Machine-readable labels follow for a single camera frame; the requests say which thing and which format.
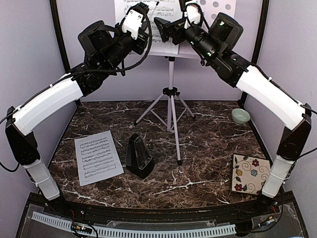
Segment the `white music stand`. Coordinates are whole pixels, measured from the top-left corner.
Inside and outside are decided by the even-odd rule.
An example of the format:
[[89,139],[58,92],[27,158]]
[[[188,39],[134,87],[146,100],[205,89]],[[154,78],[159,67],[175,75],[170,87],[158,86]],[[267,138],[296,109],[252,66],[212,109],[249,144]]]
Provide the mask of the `white music stand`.
[[[160,96],[157,97],[155,101],[143,112],[143,114],[134,122],[137,125],[147,113],[151,112],[156,116],[165,126],[168,132],[172,132],[175,135],[176,142],[176,152],[177,152],[177,163],[182,165],[181,155],[180,155],[180,145],[178,138],[177,122],[181,117],[176,116],[175,101],[178,99],[182,105],[185,107],[184,113],[189,112],[191,117],[194,119],[195,115],[190,110],[185,101],[179,96],[180,92],[176,87],[174,87],[174,62],[176,57],[181,57],[178,52],[179,47],[172,44],[171,40],[163,42],[159,34],[158,28],[155,26],[154,18],[161,17],[168,20],[176,20],[177,17],[181,16],[181,10],[179,4],[175,0],[144,0],[142,1],[149,6],[148,18],[150,20],[152,29],[152,44],[149,54],[153,56],[164,56],[169,61],[169,86],[163,88]],[[158,116],[154,111],[153,107],[159,102],[163,97],[168,97],[167,104],[167,121],[164,121],[160,116]]]

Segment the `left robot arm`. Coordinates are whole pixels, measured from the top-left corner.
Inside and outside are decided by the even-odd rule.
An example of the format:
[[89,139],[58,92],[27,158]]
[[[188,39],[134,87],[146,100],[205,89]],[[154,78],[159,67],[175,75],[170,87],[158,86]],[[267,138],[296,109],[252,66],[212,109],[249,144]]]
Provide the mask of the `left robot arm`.
[[129,23],[111,27],[100,20],[88,26],[78,36],[85,52],[84,62],[32,99],[7,111],[5,133],[14,158],[51,201],[51,209],[59,216],[66,216],[70,206],[60,198],[60,189],[41,159],[33,130],[67,104],[99,89],[110,75],[116,75],[128,54],[141,55],[150,47],[148,24],[129,26]]

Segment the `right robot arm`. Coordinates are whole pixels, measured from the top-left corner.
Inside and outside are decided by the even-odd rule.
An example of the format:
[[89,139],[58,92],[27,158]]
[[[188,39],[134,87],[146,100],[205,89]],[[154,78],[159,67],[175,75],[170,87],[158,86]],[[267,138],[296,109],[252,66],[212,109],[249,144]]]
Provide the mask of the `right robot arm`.
[[294,163],[300,158],[311,131],[312,109],[302,104],[263,73],[256,64],[233,52],[243,27],[232,17],[219,13],[209,31],[183,17],[170,22],[154,18],[163,41],[173,44],[186,41],[200,56],[205,66],[212,67],[220,79],[254,97],[284,124],[283,135],[270,174],[262,188],[262,196],[253,203],[253,211],[263,215],[272,207],[274,198]]

